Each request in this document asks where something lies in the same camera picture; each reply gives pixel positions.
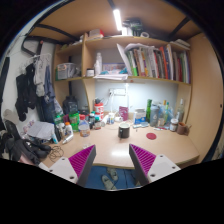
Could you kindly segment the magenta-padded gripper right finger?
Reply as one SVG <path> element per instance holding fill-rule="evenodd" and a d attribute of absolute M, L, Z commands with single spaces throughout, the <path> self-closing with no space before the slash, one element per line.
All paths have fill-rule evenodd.
<path fill-rule="evenodd" d="M 135 167 L 136 179 L 142 186 L 180 170 L 164 154 L 155 155 L 134 144 L 129 145 L 129 155 Z"/>

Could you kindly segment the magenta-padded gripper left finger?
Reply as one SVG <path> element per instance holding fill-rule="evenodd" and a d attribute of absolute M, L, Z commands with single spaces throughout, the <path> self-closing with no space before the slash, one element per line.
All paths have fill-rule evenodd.
<path fill-rule="evenodd" d="M 96 156 L 96 146 L 92 145 L 73 156 L 60 158 L 48 171 L 74 184 L 84 187 L 93 161 Z"/>

